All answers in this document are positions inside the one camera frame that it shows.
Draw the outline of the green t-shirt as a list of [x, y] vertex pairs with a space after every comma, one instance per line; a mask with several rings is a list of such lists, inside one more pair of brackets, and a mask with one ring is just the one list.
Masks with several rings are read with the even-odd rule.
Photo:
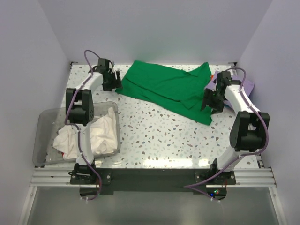
[[207, 62], [191, 71], [134, 61], [116, 92], [152, 102], [181, 116], [210, 125], [211, 108], [201, 109], [204, 89], [210, 82]]

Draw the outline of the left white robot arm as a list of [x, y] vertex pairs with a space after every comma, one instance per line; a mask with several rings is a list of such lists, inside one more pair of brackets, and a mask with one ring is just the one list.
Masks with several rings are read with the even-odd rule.
[[65, 124], [71, 125], [76, 134], [76, 164], [91, 167], [94, 155], [90, 143], [90, 126], [94, 119], [92, 93], [102, 86], [103, 91], [122, 88], [120, 72], [114, 70], [109, 59], [99, 58], [97, 65], [88, 72], [87, 78], [75, 88], [67, 88], [65, 94]]

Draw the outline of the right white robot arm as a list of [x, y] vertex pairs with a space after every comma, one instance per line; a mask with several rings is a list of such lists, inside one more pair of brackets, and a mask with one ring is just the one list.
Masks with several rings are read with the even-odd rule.
[[209, 179], [214, 184], [220, 184], [225, 179], [225, 172], [233, 171], [242, 158], [260, 154], [269, 143], [269, 114], [254, 106], [244, 90], [245, 79], [233, 79], [231, 70], [217, 74], [214, 87], [204, 91], [201, 107], [202, 111], [209, 107], [213, 114], [221, 113], [228, 101], [236, 115], [229, 134], [230, 145], [215, 159], [216, 168], [209, 172]]

